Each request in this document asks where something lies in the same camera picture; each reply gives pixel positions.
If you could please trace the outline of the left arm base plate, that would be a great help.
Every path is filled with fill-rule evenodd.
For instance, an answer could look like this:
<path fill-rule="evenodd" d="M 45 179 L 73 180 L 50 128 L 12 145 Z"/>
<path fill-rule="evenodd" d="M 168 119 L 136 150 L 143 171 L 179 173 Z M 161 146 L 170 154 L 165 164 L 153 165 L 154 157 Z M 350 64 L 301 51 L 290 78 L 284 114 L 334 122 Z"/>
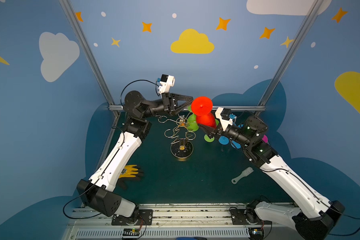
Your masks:
<path fill-rule="evenodd" d="M 153 220 L 153 210 L 139 210 L 134 212 L 131 217 L 113 215 L 112 226 L 151 226 Z"/>

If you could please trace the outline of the blue wine glass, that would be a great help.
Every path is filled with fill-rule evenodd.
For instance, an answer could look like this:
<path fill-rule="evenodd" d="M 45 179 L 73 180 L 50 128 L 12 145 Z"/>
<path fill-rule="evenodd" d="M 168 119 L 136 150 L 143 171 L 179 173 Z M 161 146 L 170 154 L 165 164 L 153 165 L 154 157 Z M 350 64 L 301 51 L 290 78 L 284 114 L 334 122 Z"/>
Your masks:
<path fill-rule="evenodd" d="M 236 127 L 238 127 L 239 129 L 241 129 L 242 128 L 242 124 L 241 125 L 238 125 L 238 126 L 236 126 Z M 230 143 L 231 143 L 231 146 L 233 147 L 233 148 L 235 148 L 235 149 L 237 149 L 237 150 L 240 150 L 241 148 L 242 148 L 242 146 L 239 144 L 239 143 L 237 143 L 237 142 L 235 142 L 235 141 L 233 141 L 233 140 L 229 140 L 230 141 Z"/>
<path fill-rule="evenodd" d="M 219 138 L 219 143 L 222 145 L 228 145 L 230 143 L 230 140 L 227 137 L 221 136 Z"/>

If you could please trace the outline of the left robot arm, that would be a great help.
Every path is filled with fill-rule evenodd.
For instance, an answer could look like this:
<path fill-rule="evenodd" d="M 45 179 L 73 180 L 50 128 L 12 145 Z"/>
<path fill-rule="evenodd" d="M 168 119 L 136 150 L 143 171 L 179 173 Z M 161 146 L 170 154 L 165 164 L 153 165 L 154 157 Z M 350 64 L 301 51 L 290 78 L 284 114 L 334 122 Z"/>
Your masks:
<path fill-rule="evenodd" d="M 130 117 L 122 128 L 118 142 L 97 171 L 88 180 L 80 180 L 77 185 L 83 204 L 107 217 L 114 214 L 134 217 L 137 214 L 136 204 L 113 191 L 129 159 L 149 133 L 152 124 L 147 119 L 176 116 L 193 100 L 190 96 L 163 93 L 160 99 L 149 101 L 138 91 L 127 93 L 123 109 Z"/>

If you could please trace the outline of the red wine glass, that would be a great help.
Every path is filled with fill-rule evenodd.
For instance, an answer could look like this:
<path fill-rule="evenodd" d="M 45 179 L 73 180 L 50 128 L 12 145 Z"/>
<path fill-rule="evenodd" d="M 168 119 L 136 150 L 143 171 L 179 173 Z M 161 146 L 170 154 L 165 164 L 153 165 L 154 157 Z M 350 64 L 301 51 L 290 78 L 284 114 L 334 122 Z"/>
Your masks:
<path fill-rule="evenodd" d="M 193 113 L 196 115 L 196 123 L 212 128 L 216 128 L 216 119 L 212 113 L 213 102 L 208 97 L 198 97 L 191 105 Z"/>

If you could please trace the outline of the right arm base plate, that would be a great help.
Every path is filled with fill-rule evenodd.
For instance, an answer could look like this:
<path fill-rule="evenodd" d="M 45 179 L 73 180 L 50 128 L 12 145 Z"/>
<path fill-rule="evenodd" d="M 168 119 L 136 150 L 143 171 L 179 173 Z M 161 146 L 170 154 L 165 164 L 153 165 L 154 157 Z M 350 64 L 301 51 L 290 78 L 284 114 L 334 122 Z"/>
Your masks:
<path fill-rule="evenodd" d="M 259 222 L 256 214 L 247 209 L 229 209 L 233 225 L 256 225 Z"/>

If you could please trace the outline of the pink wine glass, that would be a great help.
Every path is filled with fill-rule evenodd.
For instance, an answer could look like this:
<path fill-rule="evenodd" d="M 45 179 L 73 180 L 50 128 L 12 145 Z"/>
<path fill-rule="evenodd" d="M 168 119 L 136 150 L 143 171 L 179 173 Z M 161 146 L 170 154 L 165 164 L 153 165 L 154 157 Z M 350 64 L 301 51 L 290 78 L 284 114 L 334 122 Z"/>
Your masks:
<path fill-rule="evenodd" d="M 266 135 L 263 136 L 262 140 L 265 142 L 265 143 L 268 143 L 269 140 L 268 140 L 268 137 Z"/>

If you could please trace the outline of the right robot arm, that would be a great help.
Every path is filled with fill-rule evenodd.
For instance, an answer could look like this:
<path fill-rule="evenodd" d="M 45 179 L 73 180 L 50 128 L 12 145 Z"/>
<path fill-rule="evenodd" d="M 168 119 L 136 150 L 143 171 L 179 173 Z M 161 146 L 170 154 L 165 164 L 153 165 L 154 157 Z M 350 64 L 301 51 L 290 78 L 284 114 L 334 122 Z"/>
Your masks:
<path fill-rule="evenodd" d="M 268 143 L 263 140 L 268 126 L 257 116 L 250 115 L 239 127 L 234 125 L 232 111 L 218 108 L 207 120 L 196 118 L 197 124 L 209 138 L 226 137 L 238 143 L 249 161 L 272 178 L 296 203 L 288 208 L 255 200 L 247 205 L 247 222 L 269 221 L 297 231 L 305 240 L 323 240 L 337 224 L 345 207 L 321 195 L 297 173 Z"/>

